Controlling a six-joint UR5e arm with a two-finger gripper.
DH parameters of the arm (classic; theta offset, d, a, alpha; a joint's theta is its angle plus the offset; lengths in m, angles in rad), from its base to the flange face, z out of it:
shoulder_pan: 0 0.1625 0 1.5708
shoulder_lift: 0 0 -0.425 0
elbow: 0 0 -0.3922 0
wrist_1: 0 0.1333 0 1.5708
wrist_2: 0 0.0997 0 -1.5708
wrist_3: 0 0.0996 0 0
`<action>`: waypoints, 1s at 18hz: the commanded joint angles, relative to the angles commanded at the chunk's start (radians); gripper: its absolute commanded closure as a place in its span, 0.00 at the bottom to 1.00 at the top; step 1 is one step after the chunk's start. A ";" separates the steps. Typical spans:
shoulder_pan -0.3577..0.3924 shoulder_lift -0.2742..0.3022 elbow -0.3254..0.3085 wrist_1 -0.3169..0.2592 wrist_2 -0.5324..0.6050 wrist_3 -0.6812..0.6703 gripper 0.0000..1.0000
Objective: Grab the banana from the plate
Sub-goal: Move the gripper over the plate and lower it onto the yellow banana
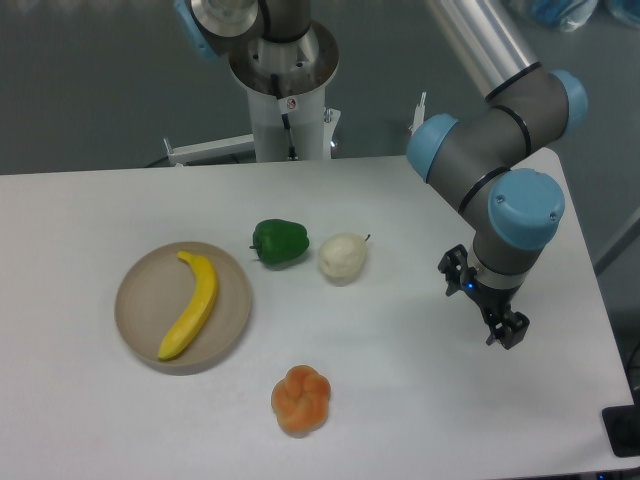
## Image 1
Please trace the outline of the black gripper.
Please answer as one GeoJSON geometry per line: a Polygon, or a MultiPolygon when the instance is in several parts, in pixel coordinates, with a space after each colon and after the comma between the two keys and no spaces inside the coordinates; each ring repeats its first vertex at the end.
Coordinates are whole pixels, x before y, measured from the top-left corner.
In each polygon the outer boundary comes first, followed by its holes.
{"type": "Polygon", "coordinates": [[[462,291],[480,308],[489,328],[486,344],[499,343],[511,349],[525,337],[529,318],[511,307],[512,299],[520,288],[519,275],[498,274],[468,262],[466,248],[459,244],[448,250],[438,264],[444,276],[447,297],[462,291]]]}

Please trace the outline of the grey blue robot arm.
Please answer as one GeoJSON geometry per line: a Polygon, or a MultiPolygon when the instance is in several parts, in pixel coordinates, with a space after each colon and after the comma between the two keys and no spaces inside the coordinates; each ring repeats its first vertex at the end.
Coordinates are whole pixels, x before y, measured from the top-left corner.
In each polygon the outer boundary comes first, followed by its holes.
{"type": "MultiPolygon", "coordinates": [[[[406,157],[474,230],[470,247],[439,263],[449,293],[479,308],[489,341],[512,348],[528,318],[511,302],[565,208],[558,183],[521,162],[585,117],[581,82],[545,70],[497,1],[432,1],[454,52],[488,103],[476,119],[415,119],[406,157]]],[[[178,1],[178,20],[207,59],[227,56],[250,103],[255,155],[263,162],[330,157],[324,90],[339,51],[306,1],[178,1]]]]}

